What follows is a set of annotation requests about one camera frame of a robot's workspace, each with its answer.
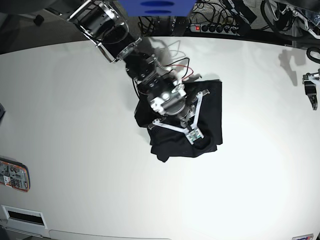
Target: gray floor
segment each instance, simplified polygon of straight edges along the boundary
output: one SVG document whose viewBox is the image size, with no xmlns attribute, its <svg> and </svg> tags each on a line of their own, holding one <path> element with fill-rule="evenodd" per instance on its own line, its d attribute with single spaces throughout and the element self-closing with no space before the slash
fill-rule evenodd
<svg viewBox="0 0 320 240">
<path fill-rule="evenodd" d="M 245 0 L 244 2 L 258 16 L 252 24 L 252 28 L 258 29 L 264 27 L 266 22 L 260 13 L 261 0 Z M 210 5 L 206 4 L 200 11 L 208 18 L 211 18 L 212 7 Z M 40 14 L 44 17 L 44 22 L 41 26 L 36 26 L 31 19 L 21 16 L 14 15 L 10 17 L 5 27 L 0 31 L 0 54 L 87 40 L 73 24 L 63 21 L 59 17 L 45 10 L 35 14 Z M 198 21 L 203 21 L 199 15 L 197 15 L 197 18 Z M 137 17 L 129 17 L 128 23 L 135 35 L 140 34 Z"/>
</svg>

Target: black cloth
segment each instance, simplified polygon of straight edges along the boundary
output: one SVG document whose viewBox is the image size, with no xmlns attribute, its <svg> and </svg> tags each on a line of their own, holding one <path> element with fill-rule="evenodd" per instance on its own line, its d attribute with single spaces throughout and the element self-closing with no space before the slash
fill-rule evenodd
<svg viewBox="0 0 320 240">
<path fill-rule="evenodd" d="M 217 150 L 217 145 L 223 143 L 221 127 L 222 82 L 210 80 L 186 82 L 184 85 L 187 100 L 192 100 L 200 91 L 208 89 L 210 92 L 202 99 L 198 120 L 198 127 L 204 138 L 197 139 L 191 145 L 181 132 L 159 126 L 148 129 L 151 138 L 150 145 L 152 145 L 151 153 L 157 155 L 157 158 L 164 163 L 169 157 L 196 158 L 204 153 L 214 152 Z M 151 109 L 145 95 L 140 95 L 140 101 L 136 107 L 134 117 L 141 128 L 147 128 L 154 119 L 162 116 Z M 172 117 L 168 117 L 163 123 L 181 127 L 179 121 Z"/>
</svg>

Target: table surface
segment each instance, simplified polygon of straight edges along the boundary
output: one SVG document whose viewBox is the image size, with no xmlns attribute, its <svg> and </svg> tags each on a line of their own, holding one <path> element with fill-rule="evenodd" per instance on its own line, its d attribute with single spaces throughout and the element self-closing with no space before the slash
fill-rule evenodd
<svg viewBox="0 0 320 240">
<path fill-rule="evenodd" d="M 28 166 L 31 189 L 0 186 L 0 204 L 42 212 L 48 230 L 99 236 L 317 236 L 320 110 L 302 76 L 319 66 L 284 46 L 153 41 L 173 59 L 190 57 L 203 80 L 222 81 L 218 150 L 157 160 L 135 122 L 125 64 L 108 63 L 89 41 L 12 52 L 0 55 L 0 155 Z"/>
</svg>

